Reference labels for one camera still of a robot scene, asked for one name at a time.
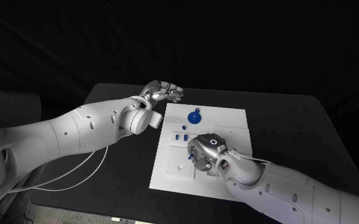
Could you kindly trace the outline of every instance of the dark curtain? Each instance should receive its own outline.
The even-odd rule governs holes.
[[[43,119],[100,82],[312,95],[356,160],[358,2],[2,0],[0,89],[38,92]]]

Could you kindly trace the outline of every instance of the blue object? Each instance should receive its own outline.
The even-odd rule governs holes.
[[[201,122],[201,110],[196,108],[196,110],[189,114],[189,122],[192,124],[198,124]]]

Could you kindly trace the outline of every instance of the white board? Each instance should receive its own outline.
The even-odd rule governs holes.
[[[192,124],[188,116],[196,108],[201,110],[202,120],[198,124]],[[227,140],[228,148],[253,155],[244,109],[167,103],[150,189],[240,201],[228,194],[215,168],[201,172],[188,159],[188,142],[206,133],[218,134]]]

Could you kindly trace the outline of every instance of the table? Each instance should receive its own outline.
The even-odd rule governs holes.
[[[85,104],[139,95],[144,86],[100,83]],[[162,101],[154,111],[165,115]],[[185,89],[183,104],[247,110],[253,155],[290,167],[328,186],[359,195],[359,172],[319,100],[312,96]],[[140,135],[108,147],[104,164],[75,188],[32,190],[33,204],[150,223],[278,223],[247,204],[149,189],[162,133],[147,127]],[[95,152],[82,167],[46,188],[75,185],[92,173],[104,156]],[[52,161],[39,183],[68,172],[88,157],[71,155]]]

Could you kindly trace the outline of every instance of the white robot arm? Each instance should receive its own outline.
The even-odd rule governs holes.
[[[163,116],[152,108],[160,100],[178,102],[182,96],[180,87],[154,80],[140,96],[87,104],[55,119],[0,129],[0,199],[42,164],[105,148],[149,125],[157,128]]]
[[[195,168],[208,171],[215,166],[229,195],[278,222],[359,223],[356,195],[328,187],[299,171],[228,150],[215,133],[199,135],[188,151]]]

